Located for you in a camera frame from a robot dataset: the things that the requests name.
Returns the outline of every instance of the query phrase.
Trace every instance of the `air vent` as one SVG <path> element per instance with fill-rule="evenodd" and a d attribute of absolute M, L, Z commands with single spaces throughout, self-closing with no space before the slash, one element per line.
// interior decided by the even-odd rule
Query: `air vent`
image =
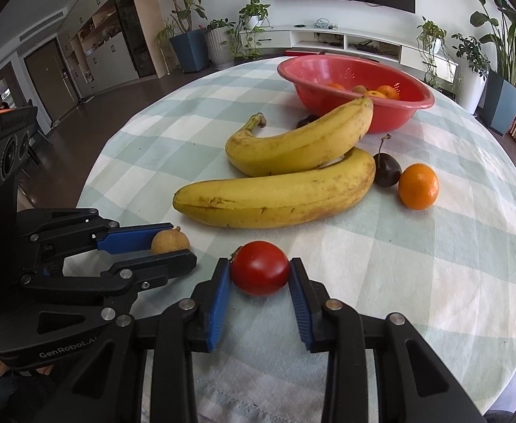
<path fill-rule="evenodd" d="M 64 16 L 64 13 L 62 11 L 60 11 L 60 12 L 56 13 L 55 15 L 50 16 L 48 19 L 43 20 L 43 22 L 40 22 L 39 24 L 35 25 L 33 28 L 31 28 L 31 29 L 27 30 L 25 33 L 23 33 L 23 35 L 21 35 L 19 37 L 19 41 L 23 41 L 23 40 L 29 38 L 29 36 L 31 36 L 34 33 L 37 33 L 43 27 L 46 27 L 51 22 L 54 22 L 55 20 L 60 19 L 62 16 Z"/>

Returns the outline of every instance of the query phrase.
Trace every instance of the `red tomato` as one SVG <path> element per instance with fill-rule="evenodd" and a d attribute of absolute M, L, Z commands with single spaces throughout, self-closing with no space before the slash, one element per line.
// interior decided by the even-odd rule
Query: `red tomato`
<path fill-rule="evenodd" d="M 274 294 L 287 283 L 289 275 L 287 256 L 268 242 L 247 243 L 231 259 L 231 280 L 246 294 Z"/>

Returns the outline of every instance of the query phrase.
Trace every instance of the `red plastic bowl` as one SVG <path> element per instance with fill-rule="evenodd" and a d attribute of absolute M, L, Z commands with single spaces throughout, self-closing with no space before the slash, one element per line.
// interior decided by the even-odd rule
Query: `red plastic bowl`
<path fill-rule="evenodd" d="M 369 134 L 380 134 L 398 129 L 415 111 L 430 108 L 434 95 L 421 81 L 380 63 L 348 56 L 311 55 L 284 60 L 278 65 L 282 78 L 291 81 L 303 105 L 313 114 L 322 116 L 362 95 L 350 90 L 365 86 L 376 90 L 388 84 L 401 100 L 370 97 L 374 101 L 374 118 Z M 327 86 L 341 84 L 347 90 Z"/>

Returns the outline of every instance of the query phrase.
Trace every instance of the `round table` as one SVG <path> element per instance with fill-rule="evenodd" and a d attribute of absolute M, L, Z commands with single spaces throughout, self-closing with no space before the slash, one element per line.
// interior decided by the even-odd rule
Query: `round table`
<path fill-rule="evenodd" d="M 428 210 L 407 210 L 396 188 L 377 186 L 349 211 L 279 229 L 213 228 L 172 208 L 174 192 L 188 183 L 243 176 L 223 146 L 250 115 L 264 113 L 268 126 L 258 135 L 267 136 L 308 114 L 293 85 L 277 75 L 282 60 L 198 79 L 139 112 L 105 145 L 78 206 L 98 208 L 121 226 L 169 221 L 198 256 L 189 276 L 141 293 L 132 314 L 160 313 L 209 279 L 218 258 L 267 240 L 301 257 L 312 280 L 359 313 L 403 313 L 487 410 L 516 369 L 516 169 L 486 129 L 445 96 L 435 92 L 435 106 L 418 111 L 384 147 L 403 168 L 434 168 L 441 190 Z M 376 153 L 380 138 L 367 135 L 358 146 Z M 95 275 L 111 259 L 90 252 L 67 259 L 66 272 Z M 198 411 L 217 422 L 319 421 L 326 358 L 299 340 L 287 288 L 269 298 L 234 290 L 216 352 L 194 356 Z"/>

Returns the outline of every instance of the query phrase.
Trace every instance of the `banana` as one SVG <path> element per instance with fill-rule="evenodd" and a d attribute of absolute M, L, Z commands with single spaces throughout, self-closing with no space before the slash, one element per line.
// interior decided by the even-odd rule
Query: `banana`
<path fill-rule="evenodd" d="M 248 176 L 311 170 L 353 148 L 370 128 L 373 112 L 369 98 L 357 98 L 304 127 L 257 138 L 252 130 L 266 125 L 259 112 L 228 139 L 225 151 L 231 164 Z"/>
<path fill-rule="evenodd" d="M 351 207 L 374 182 L 375 162 L 352 148 L 340 162 L 299 173 L 203 181 L 174 195 L 174 208 L 203 224 L 262 229 L 333 216 Z"/>

